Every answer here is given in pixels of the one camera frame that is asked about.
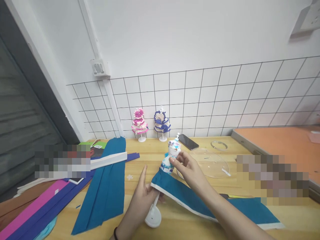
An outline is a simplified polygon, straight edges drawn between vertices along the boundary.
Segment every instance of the paper scrap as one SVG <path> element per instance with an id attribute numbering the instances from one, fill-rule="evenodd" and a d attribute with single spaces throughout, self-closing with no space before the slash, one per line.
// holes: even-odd
<path id="1" fill-rule="evenodd" d="M 228 173 L 226 170 L 224 170 L 223 168 L 221 168 L 221 170 L 223 171 L 223 172 L 225 172 L 225 174 L 227 174 L 229 177 L 231 176 L 231 174 L 230 173 Z"/>
<path id="2" fill-rule="evenodd" d="M 129 174 L 129 175 L 127 176 L 127 179 L 128 179 L 128 181 L 130 181 L 131 179 L 133 179 L 133 176 Z"/>

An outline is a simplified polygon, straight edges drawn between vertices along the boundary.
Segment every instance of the wall socket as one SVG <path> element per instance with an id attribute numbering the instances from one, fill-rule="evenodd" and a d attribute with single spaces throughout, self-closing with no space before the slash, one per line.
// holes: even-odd
<path id="1" fill-rule="evenodd" d="M 320 28 L 320 0 L 302 9 L 292 34 L 313 31 Z"/>
<path id="2" fill-rule="evenodd" d="M 102 59 L 92 59 L 90 64 L 95 77 L 110 77 L 108 63 L 104 64 Z"/>

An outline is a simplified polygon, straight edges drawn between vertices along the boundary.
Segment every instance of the smartphone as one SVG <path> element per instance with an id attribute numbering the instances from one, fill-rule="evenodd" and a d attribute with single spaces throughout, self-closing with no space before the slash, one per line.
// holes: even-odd
<path id="1" fill-rule="evenodd" d="M 184 134 L 180 134 L 179 135 L 179 141 L 185 145 L 189 150 L 193 150 L 195 148 L 198 148 L 199 145 L 197 143 L 195 143 L 194 141 L 192 141 L 190 138 L 188 138 L 186 135 Z"/>

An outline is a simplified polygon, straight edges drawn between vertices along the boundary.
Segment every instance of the pink paper strip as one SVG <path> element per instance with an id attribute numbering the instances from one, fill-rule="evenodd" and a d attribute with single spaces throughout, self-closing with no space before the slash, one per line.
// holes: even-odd
<path id="1" fill-rule="evenodd" d="M 0 239 L 7 239 L 22 224 L 24 224 L 33 214 L 35 214 L 43 205 L 45 205 L 56 193 L 60 191 L 69 182 L 57 180 L 44 193 L 42 193 L 33 203 L 23 210 L 5 229 L 0 232 Z"/>

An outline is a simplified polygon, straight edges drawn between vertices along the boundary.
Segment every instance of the white plastic stand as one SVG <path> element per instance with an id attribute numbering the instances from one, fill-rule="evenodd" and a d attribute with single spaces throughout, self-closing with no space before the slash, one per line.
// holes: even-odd
<path id="1" fill-rule="evenodd" d="M 143 137 L 142 134 L 141 134 L 141 137 L 139 137 L 138 141 L 139 142 L 144 142 L 147 138 L 146 137 Z"/>
<path id="2" fill-rule="evenodd" d="M 154 200 L 154 203 L 151 205 L 151 208 L 149 210 L 149 213 L 146 219 L 144 220 L 145 223 L 152 228 L 159 227 L 161 223 L 161 213 L 160 213 L 160 210 L 156 207 L 159 196 L 160 196 L 160 193 L 158 193 L 156 199 Z"/>
<path id="3" fill-rule="evenodd" d="M 162 136 L 159 137 L 159 140 L 160 140 L 161 142 L 165 142 L 165 141 L 167 140 L 167 137 L 165 137 L 165 136 L 163 135 L 163 133 L 162 133 Z"/>

